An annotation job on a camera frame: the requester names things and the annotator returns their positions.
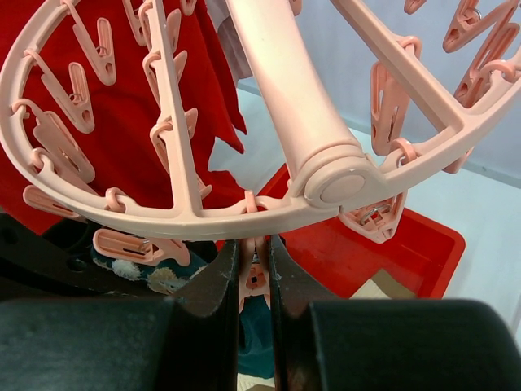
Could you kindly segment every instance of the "white fluffy patch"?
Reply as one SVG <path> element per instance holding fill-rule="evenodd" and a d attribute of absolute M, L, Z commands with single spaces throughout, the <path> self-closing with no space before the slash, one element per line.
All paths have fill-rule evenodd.
<path fill-rule="evenodd" d="M 139 279 L 141 274 L 136 265 L 130 261 L 124 261 L 123 259 L 114 260 L 112 263 L 112 270 L 114 270 L 114 273 L 120 277 L 129 279 L 130 281 L 136 281 Z"/>

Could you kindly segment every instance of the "screw hole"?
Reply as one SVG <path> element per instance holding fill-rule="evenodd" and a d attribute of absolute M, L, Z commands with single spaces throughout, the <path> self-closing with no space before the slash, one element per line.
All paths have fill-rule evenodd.
<path fill-rule="evenodd" d="M 69 258 L 67 259 L 67 267 L 72 271 L 81 273 L 82 271 L 85 271 L 85 269 L 87 268 L 87 264 L 86 262 L 83 262 L 81 259 Z"/>
<path fill-rule="evenodd" d="M 0 238 L 7 244 L 16 244 L 18 243 L 18 235 L 16 232 L 10 228 L 4 228 L 0 231 Z"/>

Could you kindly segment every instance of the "red fabric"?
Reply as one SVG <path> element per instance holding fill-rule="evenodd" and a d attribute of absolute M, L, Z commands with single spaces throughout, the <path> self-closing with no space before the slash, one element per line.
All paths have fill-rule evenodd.
<path fill-rule="evenodd" d="M 19 31 L 42 3 L 41 0 L 2 2 L 2 36 L 0 58 L 5 59 Z M 179 8 L 178 0 L 164 0 L 165 10 Z M 83 0 L 77 6 L 94 40 L 98 17 L 106 17 L 112 25 L 116 53 L 117 81 L 104 86 L 95 76 L 72 33 L 72 18 L 66 17 L 55 30 L 41 55 L 57 78 L 70 90 L 68 63 L 77 61 L 86 71 L 93 102 L 96 128 L 91 134 L 81 134 L 67 121 L 42 82 L 40 71 L 34 68 L 28 79 L 24 97 L 33 100 L 43 110 L 57 112 L 71 130 L 83 152 L 96 168 L 91 186 L 104 194 L 109 187 L 119 187 L 140 205 L 168 208 L 173 200 L 169 176 L 155 155 L 149 139 L 151 127 L 159 114 L 142 70 L 147 49 L 134 40 L 120 1 Z M 243 146 L 234 127 L 246 133 L 238 109 L 238 100 L 230 70 L 213 30 L 204 1 L 199 0 L 192 16 L 183 16 L 178 51 L 188 51 L 188 61 L 180 82 L 185 110 L 196 107 L 199 119 L 192 139 L 195 168 L 206 184 L 213 187 L 204 200 L 205 208 L 225 207 L 243 198 L 241 189 L 229 172 L 208 172 L 208 162 L 215 137 L 239 152 Z M 33 116 L 25 121 L 25 129 L 34 147 L 38 146 L 30 131 Z M 14 169 L 5 153 L 0 152 L 0 205 L 30 229 L 41 233 L 59 218 L 28 207 L 22 201 L 27 181 Z"/>

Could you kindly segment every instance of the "red garment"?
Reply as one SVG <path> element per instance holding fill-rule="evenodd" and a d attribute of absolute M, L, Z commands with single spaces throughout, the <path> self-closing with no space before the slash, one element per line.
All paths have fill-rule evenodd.
<path fill-rule="evenodd" d="M 13 41 L 41 0 L 17 0 L 2 3 L 0 58 L 5 59 Z M 164 0 L 167 13 L 179 8 L 179 0 Z M 95 76 L 72 33 L 73 20 L 68 16 L 45 44 L 41 56 L 50 69 L 70 90 L 68 63 L 76 61 L 85 68 L 93 103 L 96 127 L 91 134 L 81 134 L 68 122 L 40 80 L 34 68 L 25 87 L 24 97 L 43 110 L 60 115 L 83 152 L 96 169 L 91 186 L 104 194 L 109 187 L 119 187 L 143 206 L 172 206 L 169 176 L 164 171 L 149 139 L 159 109 L 142 70 L 146 47 L 140 47 L 131 33 L 122 1 L 83 0 L 77 6 L 80 17 L 97 40 L 96 20 L 107 18 L 112 25 L 116 54 L 117 81 L 103 85 Z M 204 200 L 205 208 L 220 208 L 243 198 L 241 189 L 227 171 L 208 172 L 208 162 L 215 137 L 243 151 L 234 127 L 246 133 L 238 109 L 238 99 L 230 70 L 219 45 L 204 1 L 199 0 L 192 16 L 183 16 L 177 51 L 187 50 L 188 61 L 180 82 L 185 110 L 196 107 L 199 119 L 192 139 L 195 168 L 213 191 Z M 25 129 L 34 147 L 39 147 L 31 129 L 34 119 L 25 121 Z M 28 182 L 15 170 L 5 153 L 0 152 L 0 205 L 28 228 L 41 233 L 59 217 L 28 207 L 22 191 Z"/>

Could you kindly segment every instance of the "red plastic tray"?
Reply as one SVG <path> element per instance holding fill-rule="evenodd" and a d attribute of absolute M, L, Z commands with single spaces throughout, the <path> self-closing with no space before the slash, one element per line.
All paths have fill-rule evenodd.
<path fill-rule="evenodd" d="M 261 194 L 282 198 L 288 179 L 284 165 Z M 282 236 L 293 259 L 340 297 L 350 297 L 384 269 L 418 297 L 441 298 L 465 250 L 456 231 L 408 209 L 384 244 L 363 238 L 338 218 Z"/>

